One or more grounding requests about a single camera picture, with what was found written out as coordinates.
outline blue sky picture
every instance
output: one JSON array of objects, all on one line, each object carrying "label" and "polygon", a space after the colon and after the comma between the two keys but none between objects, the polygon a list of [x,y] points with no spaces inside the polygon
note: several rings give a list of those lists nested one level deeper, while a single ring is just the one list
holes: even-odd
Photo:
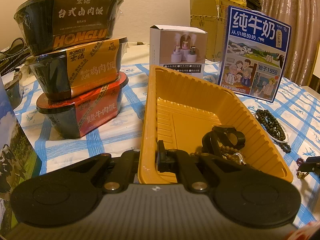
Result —
[{"label": "blue sky picture", "polygon": [[10,145],[12,132],[17,124],[17,118],[11,107],[2,80],[0,81],[0,149],[4,144]]},{"label": "blue sky picture", "polygon": [[7,93],[5,92],[2,80],[0,82],[0,120],[4,117],[8,112],[14,114],[12,107],[10,105],[9,99],[7,97]]}]

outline curtain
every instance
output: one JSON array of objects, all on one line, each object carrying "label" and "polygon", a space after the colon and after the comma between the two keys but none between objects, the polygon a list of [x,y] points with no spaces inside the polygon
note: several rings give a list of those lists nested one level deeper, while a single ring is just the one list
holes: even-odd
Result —
[{"label": "curtain", "polygon": [[264,14],[292,27],[284,76],[299,86],[312,75],[320,40],[320,0],[260,0]]}]

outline table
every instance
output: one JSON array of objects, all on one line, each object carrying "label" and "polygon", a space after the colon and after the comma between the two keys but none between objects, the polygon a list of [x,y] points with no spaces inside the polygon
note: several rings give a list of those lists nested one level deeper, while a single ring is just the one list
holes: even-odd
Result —
[{"label": "table", "polygon": [[[206,61],[204,79],[215,83],[218,63]],[[124,88],[122,108],[110,122],[78,140],[63,139],[52,128],[51,122],[36,110],[36,100],[42,94],[35,77],[24,82],[22,103],[15,109],[16,116],[28,139],[41,158],[41,174],[79,162],[100,153],[120,156],[129,149],[139,150],[147,97],[149,64],[123,65],[121,71],[129,77]],[[320,101],[295,83],[282,78],[274,103],[239,95],[240,100],[254,113],[268,109],[286,128],[292,151],[285,154],[278,147],[294,175],[293,184],[300,191],[302,204],[294,221],[302,227],[320,220],[319,177],[296,177],[297,158],[320,156]]]}]

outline cow picture box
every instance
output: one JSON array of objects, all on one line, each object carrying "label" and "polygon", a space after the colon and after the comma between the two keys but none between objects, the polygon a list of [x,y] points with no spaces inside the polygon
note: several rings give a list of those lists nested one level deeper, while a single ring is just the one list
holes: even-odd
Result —
[{"label": "cow picture box", "polygon": [[260,12],[229,6],[218,85],[273,102],[284,72],[291,27]]},{"label": "cow picture box", "polygon": [[0,79],[0,235],[17,220],[10,206],[13,189],[41,172],[42,161],[23,132]]}]

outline yellow plastic tray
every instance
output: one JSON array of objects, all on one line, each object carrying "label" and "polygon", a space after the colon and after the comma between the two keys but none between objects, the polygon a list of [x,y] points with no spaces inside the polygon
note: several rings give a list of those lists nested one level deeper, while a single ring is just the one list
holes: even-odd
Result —
[{"label": "yellow plastic tray", "polygon": [[151,66],[138,178],[145,184],[177,182],[175,174],[158,172],[157,141],[166,149],[199,151],[214,125],[232,125],[244,133],[245,161],[267,174],[292,182],[282,156],[247,107],[230,90],[167,68]]}]

